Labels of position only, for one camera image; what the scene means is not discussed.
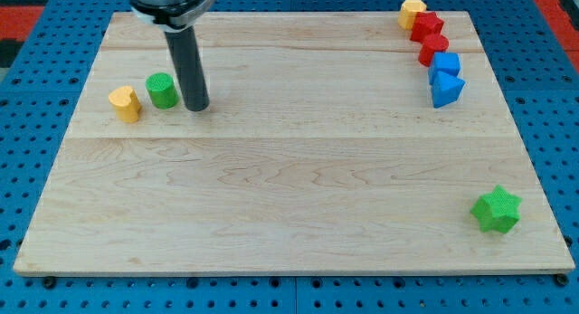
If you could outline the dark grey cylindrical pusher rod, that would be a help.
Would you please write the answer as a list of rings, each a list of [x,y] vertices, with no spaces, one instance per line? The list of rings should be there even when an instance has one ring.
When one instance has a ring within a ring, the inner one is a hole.
[[[165,37],[185,107],[193,112],[206,109],[210,101],[194,27],[165,32]]]

